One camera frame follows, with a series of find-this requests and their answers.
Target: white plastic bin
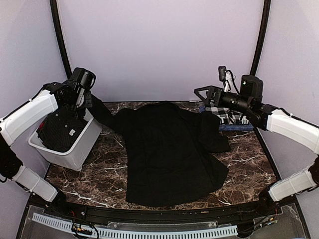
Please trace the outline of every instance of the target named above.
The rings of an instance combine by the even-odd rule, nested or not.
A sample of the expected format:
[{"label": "white plastic bin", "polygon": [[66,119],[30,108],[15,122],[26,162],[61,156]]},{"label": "white plastic bin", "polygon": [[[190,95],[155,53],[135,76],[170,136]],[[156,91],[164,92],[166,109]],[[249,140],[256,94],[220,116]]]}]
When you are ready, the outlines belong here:
[{"label": "white plastic bin", "polygon": [[36,132],[29,138],[29,145],[35,147],[47,161],[75,171],[81,171],[86,157],[89,155],[96,139],[102,131],[101,125],[93,118],[88,110],[86,110],[84,119],[88,123],[67,152],[61,153],[47,149],[41,143]]}]

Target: cable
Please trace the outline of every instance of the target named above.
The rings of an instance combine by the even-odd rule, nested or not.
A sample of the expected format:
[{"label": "cable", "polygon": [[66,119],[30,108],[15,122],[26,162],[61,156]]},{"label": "cable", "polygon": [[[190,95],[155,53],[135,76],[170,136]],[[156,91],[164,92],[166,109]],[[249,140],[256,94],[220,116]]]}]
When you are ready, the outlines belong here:
[{"label": "cable", "polygon": [[8,178],[5,178],[4,180],[1,180],[1,179],[0,179],[0,182],[1,182],[1,183],[5,183],[7,180],[8,180]]},{"label": "cable", "polygon": [[308,190],[307,190],[307,192],[311,192],[311,191],[313,191],[314,189],[317,189],[319,187],[319,185],[317,185],[317,186],[315,186],[315,187],[313,187],[313,188],[309,188]]},{"label": "cable", "polygon": [[[74,219],[76,219],[76,215],[75,215],[74,211],[71,210],[70,213],[72,213]],[[77,230],[75,229],[74,222],[72,222],[72,229],[71,230],[72,231],[74,230],[73,232],[76,234],[76,236],[74,234],[72,234],[74,238],[78,238],[78,239],[87,239],[88,238],[88,237],[84,237],[84,236],[81,236],[78,234]]]},{"label": "cable", "polygon": [[78,239],[88,239],[88,238],[90,238],[90,237],[85,237],[85,236],[81,236],[81,235],[79,235],[79,233],[78,233],[78,231],[77,231],[77,229],[76,229],[76,226],[75,226],[75,224],[73,223],[72,224],[72,231],[76,234],[76,236],[75,235],[73,235],[75,238],[78,238]]},{"label": "cable", "polygon": [[271,212],[272,212],[272,210],[269,213],[267,213],[267,215],[264,216],[261,220],[259,220],[257,223],[255,223],[253,226],[251,226],[251,227],[249,227],[249,228],[247,228],[239,233],[248,233],[250,229],[254,228],[255,226],[259,225],[261,222],[263,222],[270,215]]},{"label": "cable", "polygon": [[244,116],[245,116],[245,113],[243,113],[243,114],[241,115],[241,117],[240,117],[240,119],[239,119],[239,122],[241,122],[241,121],[243,120]]},{"label": "cable", "polygon": [[[35,99],[35,97],[37,97],[37,96],[40,94],[40,92],[41,92],[47,85],[48,85],[48,84],[44,84],[44,85],[41,87],[41,89],[38,91],[38,93],[36,93],[36,95],[31,98],[31,100],[33,101],[33,100]],[[24,102],[24,103],[23,103],[22,105],[20,105],[18,108],[16,108],[16,109],[13,110],[12,112],[10,112],[8,115],[6,115],[6,116],[2,119],[2,121],[5,120],[6,118],[8,118],[10,115],[12,115],[12,114],[13,114],[14,112],[16,112],[17,110],[21,109],[23,106],[25,106],[25,105],[28,104],[29,102],[30,102],[30,101]]]},{"label": "cable", "polygon": [[93,77],[93,83],[92,83],[92,85],[90,86],[90,88],[89,88],[88,90],[92,89],[92,87],[94,86],[94,84],[95,84],[95,79],[96,79],[96,78]]},{"label": "cable", "polygon": [[233,115],[232,115],[232,110],[231,110],[231,109],[228,109],[227,115],[228,115],[229,120],[230,120],[233,124],[235,124],[235,122],[233,121],[233,118],[232,118]]},{"label": "cable", "polygon": [[273,218],[270,219],[270,221],[267,221],[267,222],[264,222],[262,224],[259,225],[259,227],[251,230],[251,231],[248,231],[248,232],[245,232],[245,233],[253,233],[255,231],[257,231],[258,229],[261,229],[261,228],[264,228],[264,227],[267,227],[267,226],[270,226],[272,224],[276,224],[278,222],[278,220],[274,220]]},{"label": "cable", "polygon": [[73,224],[74,224],[74,221],[75,221],[75,220],[79,220],[79,221],[81,221],[81,222],[84,222],[84,223],[87,224],[90,228],[92,228],[92,229],[95,230],[95,232],[96,232],[96,238],[97,238],[97,239],[100,238],[100,236],[99,236],[99,231],[98,231],[98,230],[96,229],[96,227],[95,227],[93,224],[91,224],[90,222],[88,222],[88,221],[86,221],[86,220],[83,220],[83,219],[80,219],[80,218],[73,218],[73,217],[69,217],[69,216],[63,215],[63,214],[59,213],[57,210],[55,210],[52,206],[50,207],[50,209],[52,209],[52,211],[54,211],[55,213],[59,214],[60,216],[62,216],[62,217],[64,217],[64,218],[67,218],[67,219],[70,219],[70,220],[73,222]]},{"label": "cable", "polygon": [[229,73],[230,73],[230,75],[231,75],[231,81],[233,82],[233,85],[234,85],[234,87],[235,87],[235,90],[236,90],[237,94],[239,94],[239,91],[238,91],[237,86],[236,86],[236,84],[235,84],[235,77],[234,77],[233,73],[231,72],[231,70],[227,70],[226,72],[229,72]]},{"label": "cable", "polygon": [[303,119],[301,119],[301,118],[298,118],[298,117],[294,116],[293,114],[288,113],[284,108],[278,108],[278,109],[279,109],[279,110],[282,110],[286,115],[288,115],[289,117],[291,117],[291,118],[293,118],[293,119],[295,119],[295,120],[299,120],[299,121],[301,121],[301,122],[310,124],[310,125],[313,126],[313,127],[319,128],[318,125],[315,125],[315,124],[313,124],[313,123],[307,122],[307,121],[305,121],[305,120],[303,120]]}]

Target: black pole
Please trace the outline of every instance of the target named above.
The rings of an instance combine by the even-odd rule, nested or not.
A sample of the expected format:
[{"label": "black pole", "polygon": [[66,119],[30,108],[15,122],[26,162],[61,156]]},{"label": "black pole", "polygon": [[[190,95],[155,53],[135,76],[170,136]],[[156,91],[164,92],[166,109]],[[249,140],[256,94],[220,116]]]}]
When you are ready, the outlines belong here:
[{"label": "black pole", "polygon": [[59,11],[58,11],[58,6],[57,6],[56,0],[50,0],[50,5],[51,5],[51,12],[52,12],[52,18],[53,18],[56,39],[58,41],[60,54],[61,54],[62,62],[64,65],[64,70],[65,70],[67,78],[69,79],[72,75],[72,70],[71,70],[68,54],[66,52],[64,40],[63,40],[62,28],[61,28]]},{"label": "black pole", "polygon": [[250,75],[255,76],[261,56],[261,51],[263,49],[264,45],[264,40],[265,40],[265,35],[266,35],[266,29],[267,29],[267,23],[268,23],[268,17],[269,17],[269,12],[270,12],[270,2],[271,0],[265,0],[264,1],[264,8],[263,8],[263,15],[261,18],[261,23],[260,23],[260,29],[259,29],[259,35],[258,35],[258,40],[257,40],[257,45],[256,45],[256,50],[255,50],[255,55],[254,55],[254,60],[251,65],[251,70],[250,70]]}]

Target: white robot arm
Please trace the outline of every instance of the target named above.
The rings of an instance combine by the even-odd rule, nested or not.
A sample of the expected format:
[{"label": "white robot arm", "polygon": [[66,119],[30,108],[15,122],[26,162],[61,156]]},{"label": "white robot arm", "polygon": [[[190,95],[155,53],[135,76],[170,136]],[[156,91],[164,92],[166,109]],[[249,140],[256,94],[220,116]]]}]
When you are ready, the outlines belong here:
[{"label": "white robot arm", "polygon": [[[228,90],[227,73],[230,71],[226,70],[225,66],[219,67],[218,71],[219,79],[224,83],[224,89],[207,86],[194,90],[194,93],[206,105],[211,103],[215,107],[242,112],[253,126],[286,136],[306,146],[315,154],[319,154],[319,126],[297,118],[283,108],[263,104],[261,102],[263,82],[257,77],[242,76],[240,92],[235,94]],[[201,92],[206,92],[207,97],[205,98]],[[319,158],[313,165],[267,187],[259,195],[259,201],[269,206],[293,194],[312,190],[318,185]]]},{"label": "white robot arm", "polygon": [[65,199],[65,195],[31,169],[25,167],[10,149],[16,139],[49,113],[67,105],[70,110],[91,106],[90,89],[95,75],[83,68],[75,68],[64,83],[53,82],[14,112],[0,119],[0,174],[21,184],[48,202]]}]

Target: marble table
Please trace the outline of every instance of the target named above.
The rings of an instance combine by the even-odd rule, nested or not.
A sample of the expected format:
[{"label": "marble table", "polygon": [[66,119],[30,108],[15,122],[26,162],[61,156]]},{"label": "marble table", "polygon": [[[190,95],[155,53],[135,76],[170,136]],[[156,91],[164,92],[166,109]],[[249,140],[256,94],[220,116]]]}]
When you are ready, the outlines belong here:
[{"label": "marble table", "polygon": [[[137,109],[149,102],[105,103],[116,114],[122,108]],[[202,103],[175,102],[199,112]],[[189,210],[236,205],[258,200],[258,194],[276,177],[253,131],[221,132],[229,137],[231,151],[214,153],[229,168],[224,186],[196,202],[152,208],[127,203],[127,155],[122,137],[106,126],[93,146],[83,169],[75,172],[52,164],[46,180],[61,189],[67,201],[83,205],[134,210]]]}]

